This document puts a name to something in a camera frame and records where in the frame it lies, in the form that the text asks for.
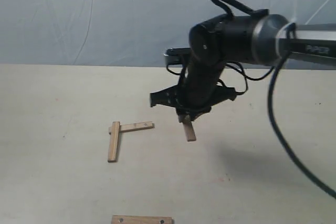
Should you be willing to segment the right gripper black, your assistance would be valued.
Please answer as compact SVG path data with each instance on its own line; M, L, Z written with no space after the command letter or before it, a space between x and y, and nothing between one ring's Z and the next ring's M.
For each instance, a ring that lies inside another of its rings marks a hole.
M190 102L186 102L184 97L178 92L177 85L150 93L150 107L163 105L174 108L179 122L183 122L187 114L190 114L191 121L195 121L202 114L209 113L212 106L226 100L235 100L234 88L216 86L215 91L204 105L192 105Z

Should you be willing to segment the right robot arm silver black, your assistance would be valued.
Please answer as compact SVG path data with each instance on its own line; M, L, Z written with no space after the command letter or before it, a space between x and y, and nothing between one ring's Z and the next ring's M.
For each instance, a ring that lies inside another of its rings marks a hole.
M291 59L335 65L335 25L298 25L287 32L288 20L281 15L219 15L194 26L187 48L170 48L165 63L181 65L175 86L150 94L150 105L173 107L179 118L194 120L212 106L239 96L234 88L220 84L228 63L274 67L285 55Z

